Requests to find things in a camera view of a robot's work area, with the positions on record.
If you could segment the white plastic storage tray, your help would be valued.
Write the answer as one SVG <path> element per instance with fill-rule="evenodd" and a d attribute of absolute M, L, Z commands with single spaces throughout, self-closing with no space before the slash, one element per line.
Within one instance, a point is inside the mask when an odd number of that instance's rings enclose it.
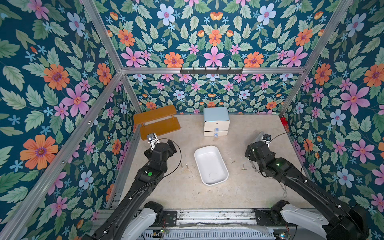
<path fill-rule="evenodd" d="M 201 180 L 206 186 L 221 184 L 229 178 L 229 171 L 216 146 L 199 148 L 194 157 Z"/>

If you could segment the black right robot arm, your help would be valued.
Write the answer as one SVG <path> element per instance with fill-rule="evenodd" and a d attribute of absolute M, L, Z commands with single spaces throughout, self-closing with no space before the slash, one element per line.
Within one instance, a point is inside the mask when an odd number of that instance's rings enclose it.
<path fill-rule="evenodd" d="M 294 224 L 326 240 L 365 240 L 369 236 L 367 212 L 361 206 L 350 207 L 311 182 L 284 158 L 276 158 L 269 146 L 260 141 L 248 145 L 245 157 L 256 162 L 264 177 L 270 177 L 294 190 L 318 213 L 280 200 L 271 208 L 275 224 Z"/>

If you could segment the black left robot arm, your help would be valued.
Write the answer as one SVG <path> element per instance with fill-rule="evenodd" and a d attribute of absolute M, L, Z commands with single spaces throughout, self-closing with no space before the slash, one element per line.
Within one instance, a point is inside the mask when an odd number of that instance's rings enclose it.
<path fill-rule="evenodd" d="M 149 161 L 141 167 L 130 190 L 108 219 L 93 234 L 83 240 L 136 240 L 153 224 L 163 221 L 164 207 L 154 201 L 144 202 L 164 179 L 168 171 L 168 159 L 180 147 L 172 140 L 154 141 L 154 147 L 145 151 Z"/>

